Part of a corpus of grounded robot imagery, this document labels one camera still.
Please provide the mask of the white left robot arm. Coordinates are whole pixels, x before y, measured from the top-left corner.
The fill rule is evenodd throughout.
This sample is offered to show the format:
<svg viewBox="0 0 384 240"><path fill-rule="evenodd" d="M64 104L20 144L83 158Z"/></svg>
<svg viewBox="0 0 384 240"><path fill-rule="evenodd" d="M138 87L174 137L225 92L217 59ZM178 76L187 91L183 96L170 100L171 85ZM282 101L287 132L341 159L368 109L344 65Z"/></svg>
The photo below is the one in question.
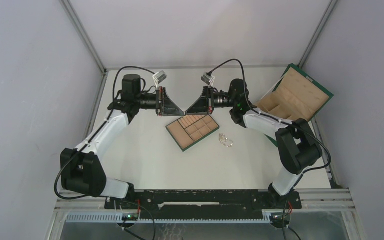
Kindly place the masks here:
<svg viewBox="0 0 384 240"><path fill-rule="evenodd" d="M56 179L61 181L64 190L78 193L79 198L117 198L118 204L125 209L135 205L137 196L129 190L130 184L108 177L101 158L140 110L154 110L160 117L184 116L185 113L167 95L165 87L160 85L167 78L165 72L159 71L152 78L155 93L142 89L140 75L125 75L121 90L114 93L100 127L75 148L62 151L61 170Z"/></svg>

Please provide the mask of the green jewelry tray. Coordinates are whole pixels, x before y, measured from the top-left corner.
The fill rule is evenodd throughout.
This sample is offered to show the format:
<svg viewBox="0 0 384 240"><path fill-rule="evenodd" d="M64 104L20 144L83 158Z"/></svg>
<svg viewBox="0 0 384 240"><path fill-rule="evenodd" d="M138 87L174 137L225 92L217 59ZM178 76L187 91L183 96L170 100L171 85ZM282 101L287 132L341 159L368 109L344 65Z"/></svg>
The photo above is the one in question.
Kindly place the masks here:
<svg viewBox="0 0 384 240"><path fill-rule="evenodd" d="M211 115L186 115L168 124L166 130L182 152L187 151L215 131L220 125Z"/></svg>

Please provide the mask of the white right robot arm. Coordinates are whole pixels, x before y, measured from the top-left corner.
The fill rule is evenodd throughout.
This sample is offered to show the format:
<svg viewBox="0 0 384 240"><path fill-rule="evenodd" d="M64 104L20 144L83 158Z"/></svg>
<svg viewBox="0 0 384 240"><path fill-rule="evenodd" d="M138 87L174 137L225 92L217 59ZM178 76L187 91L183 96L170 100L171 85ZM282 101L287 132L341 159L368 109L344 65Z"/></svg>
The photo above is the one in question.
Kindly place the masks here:
<svg viewBox="0 0 384 240"><path fill-rule="evenodd" d="M201 96L185 114L211 115L217 108L229 108L235 124L274 140L282 168L268 188L271 192L269 203L282 208L289 201L288 194L323 155L322 146L309 123L302 118L276 117L252 105L246 82L238 78L231 81L227 92L216 91L212 86L203 87Z"/></svg>

